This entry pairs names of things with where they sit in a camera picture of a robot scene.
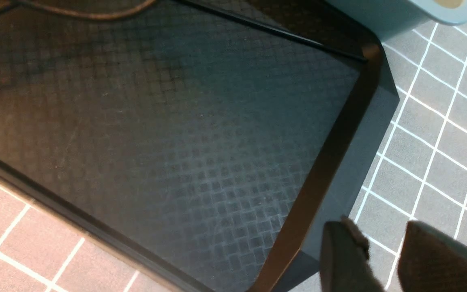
black cable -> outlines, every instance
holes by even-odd
[[[83,13],[79,11],[72,11],[68,9],[63,9],[59,7],[49,6],[45,4],[40,4],[30,0],[11,0],[14,4],[19,4],[24,7],[34,9],[36,11],[42,11],[45,13],[50,13],[53,15],[59,15],[68,18],[80,19],[80,20],[90,20],[90,21],[115,21],[122,20],[125,18],[133,17],[146,9],[148,9],[156,0],[145,0],[141,4],[126,9],[124,11],[113,12],[113,13]]]

light blue container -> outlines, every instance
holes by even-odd
[[[467,22],[467,0],[326,0],[373,31],[381,41],[430,19],[449,26]]]

woven pattern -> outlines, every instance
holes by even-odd
[[[215,291],[257,277],[358,76],[170,0],[0,17],[0,159]]]
[[[289,0],[203,0],[265,24],[314,39],[322,44],[363,57],[358,43],[337,30],[299,1]]]

cable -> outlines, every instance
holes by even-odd
[[[90,21],[115,21],[130,18],[145,11],[152,4],[154,4],[156,0],[145,0],[145,2],[142,2],[141,4],[133,8],[114,13],[83,13],[54,6],[48,6],[30,0],[11,0],[11,2],[22,5],[23,7],[34,9],[36,11],[42,11],[45,13],[50,13],[52,15],[59,15],[68,18]]]

scratch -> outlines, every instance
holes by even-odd
[[[58,167],[63,167],[64,166],[64,163],[66,162],[66,156],[68,154],[68,149],[70,149],[70,146],[73,142],[73,139],[75,138],[75,134],[77,133],[77,130],[78,130],[78,126],[80,125],[80,120],[78,120],[77,122],[77,125],[75,126],[75,129],[73,129],[73,132],[72,132],[72,135],[70,137],[70,140],[68,141],[68,144],[64,150],[64,154],[62,155],[62,158],[61,158],[61,163],[59,163],[59,166]]]

